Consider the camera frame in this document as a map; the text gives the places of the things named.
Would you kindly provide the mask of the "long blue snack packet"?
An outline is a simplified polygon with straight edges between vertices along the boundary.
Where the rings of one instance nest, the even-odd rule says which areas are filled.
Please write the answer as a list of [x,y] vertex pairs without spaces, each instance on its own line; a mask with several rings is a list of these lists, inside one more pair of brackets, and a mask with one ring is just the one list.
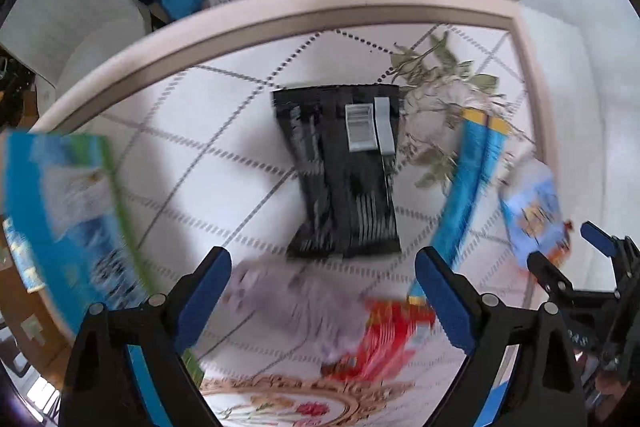
[[478,196],[498,165],[510,124],[483,109],[469,107],[460,114],[462,131],[455,158],[434,145],[414,156],[414,165],[428,171],[416,184],[427,188],[448,181],[450,187],[431,246],[450,268],[458,264],[459,251],[471,226]]

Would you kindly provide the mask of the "grey purple soft cloth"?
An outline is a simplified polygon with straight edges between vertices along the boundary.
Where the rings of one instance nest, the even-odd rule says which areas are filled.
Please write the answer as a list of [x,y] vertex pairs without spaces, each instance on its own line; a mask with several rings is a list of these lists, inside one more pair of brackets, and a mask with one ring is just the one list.
[[235,265],[224,303],[272,329],[309,341],[326,363],[358,348],[369,318],[356,294],[287,261],[254,259]]

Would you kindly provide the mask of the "blue green tissue pack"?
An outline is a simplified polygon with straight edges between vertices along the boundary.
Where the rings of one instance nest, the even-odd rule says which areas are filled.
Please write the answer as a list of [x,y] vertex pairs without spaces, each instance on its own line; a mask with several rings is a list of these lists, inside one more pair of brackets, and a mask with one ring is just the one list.
[[129,309],[155,293],[105,136],[13,130],[3,158],[3,231],[24,282],[70,334],[93,303]]

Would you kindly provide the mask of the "red snack packet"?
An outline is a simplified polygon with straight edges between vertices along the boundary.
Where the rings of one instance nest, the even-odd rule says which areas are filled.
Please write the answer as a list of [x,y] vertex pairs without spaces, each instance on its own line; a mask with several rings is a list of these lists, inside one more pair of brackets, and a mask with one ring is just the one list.
[[436,314],[422,298],[367,299],[369,318],[354,351],[337,362],[323,364],[321,375],[345,383],[391,381],[431,335]]

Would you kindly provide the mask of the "light blue snack bag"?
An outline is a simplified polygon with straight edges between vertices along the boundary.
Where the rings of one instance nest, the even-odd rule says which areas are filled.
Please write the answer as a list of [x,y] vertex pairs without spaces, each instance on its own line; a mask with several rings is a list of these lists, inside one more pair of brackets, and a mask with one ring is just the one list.
[[520,160],[499,191],[510,249],[522,270],[531,253],[559,267],[570,255],[573,225],[563,219],[553,171],[533,156]]

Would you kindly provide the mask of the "black snack packet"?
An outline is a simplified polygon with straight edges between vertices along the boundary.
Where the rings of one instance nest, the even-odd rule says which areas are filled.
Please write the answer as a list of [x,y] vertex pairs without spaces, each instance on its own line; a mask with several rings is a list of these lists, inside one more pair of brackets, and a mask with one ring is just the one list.
[[399,88],[331,84],[279,90],[271,101],[306,212],[288,254],[303,259],[397,254]]

